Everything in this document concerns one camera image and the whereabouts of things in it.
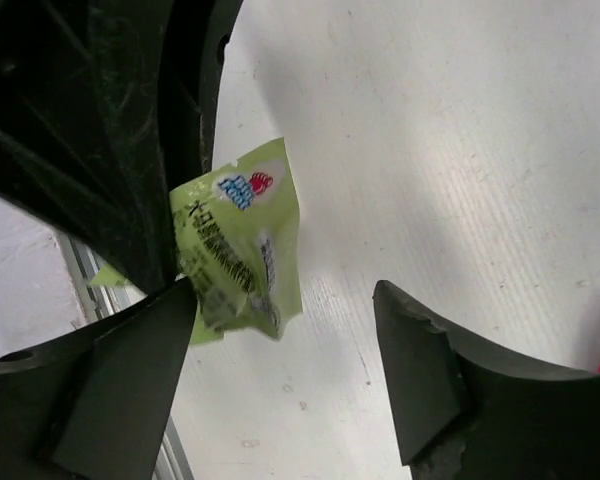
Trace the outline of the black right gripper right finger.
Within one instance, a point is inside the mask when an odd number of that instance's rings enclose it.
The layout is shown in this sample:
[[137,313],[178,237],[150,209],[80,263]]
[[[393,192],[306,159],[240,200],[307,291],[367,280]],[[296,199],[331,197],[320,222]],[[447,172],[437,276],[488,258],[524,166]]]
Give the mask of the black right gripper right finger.
[[415,479],[600,479],[600,373],[535,359],[373,293],[401,463]]

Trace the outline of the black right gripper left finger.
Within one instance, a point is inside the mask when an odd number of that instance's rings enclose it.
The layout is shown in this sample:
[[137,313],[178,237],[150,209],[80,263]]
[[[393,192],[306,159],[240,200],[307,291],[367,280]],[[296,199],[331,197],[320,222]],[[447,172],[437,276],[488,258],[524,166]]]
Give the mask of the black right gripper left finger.
[[0,479],[149,479],[194,326],[186,280],[0,358]]

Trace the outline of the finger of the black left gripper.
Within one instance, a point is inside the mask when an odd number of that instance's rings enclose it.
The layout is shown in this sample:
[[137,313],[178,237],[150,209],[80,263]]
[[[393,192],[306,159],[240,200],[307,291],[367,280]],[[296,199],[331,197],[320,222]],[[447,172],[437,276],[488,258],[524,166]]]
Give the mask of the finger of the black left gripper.
[[211,166],[237,1],[0,1],[0,197],[141,291],[177,274],[169,194]]

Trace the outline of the green snack packet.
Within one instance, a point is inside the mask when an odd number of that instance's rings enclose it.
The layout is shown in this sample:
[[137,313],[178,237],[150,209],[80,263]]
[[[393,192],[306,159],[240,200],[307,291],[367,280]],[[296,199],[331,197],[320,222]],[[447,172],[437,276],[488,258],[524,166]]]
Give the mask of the green snack packet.
[[197,294],[191,344],[245,329],[280,339],[302,312],[300,211],[284,140],[176,187],[170,202],[179,274]]

